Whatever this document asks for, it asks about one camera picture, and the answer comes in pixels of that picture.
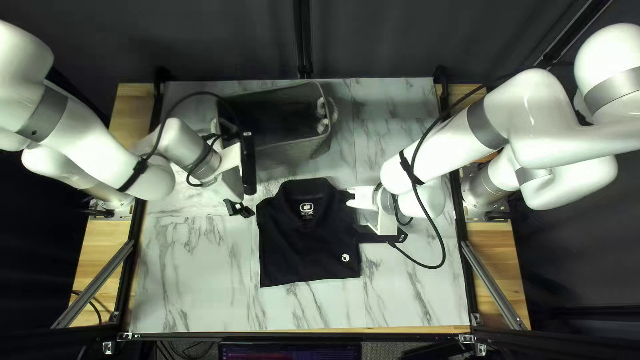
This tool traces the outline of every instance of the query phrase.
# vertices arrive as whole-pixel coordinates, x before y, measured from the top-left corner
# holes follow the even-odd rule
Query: white marble tile
[[[433,82],[354,79],[351,89],[358,185],[374,185],[380,181],[383,162],[418,140],[437,117]],[[468,323],[451,191],[448,181],[444,183],[447,204],[434,219],[447,253],[441,268],[419,267],[387,244],[360,246],[367,326]],[[376,214],[361,211],[360,222],[375,224]],[[440,245],[426,219],[416,218],[404,230],[408,238],[399,247],[422,263],[440,262]]]
[[[450,197],[442,215],[433,221],[442,235],[447,256],[439,269],[417,266],[387,244],[360,246],[367,326],[468,324]],[[414,218],[403,229],[408,237],[398,247],[421,263],[440,262],[440,245],[426,219]]]
[[[220,95],[295,81],[170,83],[164,110],[194,91]],[[419,138],[437,105],[430,79],[322,80],[340,112],[320,155],[297,165],[258,171],[257,193],[273,196],[288,179],[326,177],[340,189],[376,184],[381,164]],[[195,97],[175,115],[199,133],[216,117],[210,97]],[[438,270],[420,268],[385,244],[362,245],[362,277],[259,287],[255,217],[228,217],[212,188],[192,188],[174,167],[177,186],[148,204],[131,331],[244,331],[326,327],[459,325],[468,323],[451,199],[434,219],[447,247]],[[375,214],[366,213],[367,218]],[[440,248],[425,220],[406,227],[401,247],[426,263]]]
[[[131,331],[247,330],[251,227],[240,217],[152,217]]]
[[[283,181],[258,185],[256,203],[272,197]],[[260,288],[259,231],[253,223],[250,274],[249,330],[319,329],[364,327],[362,278],[325,279]]]
[[[354,119],[435,119],[433,79],[351,79]]]

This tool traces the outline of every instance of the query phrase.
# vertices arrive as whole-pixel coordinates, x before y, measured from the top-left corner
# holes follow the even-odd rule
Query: white logo
[[[314,210],[314,205],[310,202],[305,202],[304,204],[300,204],[300,211],[302,212],[308,212],[308,211],[313,211]]]

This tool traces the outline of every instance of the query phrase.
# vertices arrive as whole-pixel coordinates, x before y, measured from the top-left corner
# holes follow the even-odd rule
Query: black polo shirt
[[[317,178],[285,181],[260,201],[260,287],[360,277],[349,195]]]

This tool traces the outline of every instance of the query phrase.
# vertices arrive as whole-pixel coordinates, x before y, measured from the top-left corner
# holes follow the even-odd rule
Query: shirt label
[[[314,205],[311,202],[300,204],[300,217],[302,219],[310,219],[314,217]]]

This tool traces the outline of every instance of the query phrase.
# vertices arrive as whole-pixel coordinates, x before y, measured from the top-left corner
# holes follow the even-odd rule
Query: laundry basket
[[[290,167],[328,151],[332,122],[337,120],[333,101],[314,80],[225,97],[241,131],[255,142],[255,162],[260,170]],[[232,119],[218,104],[218,113]]]

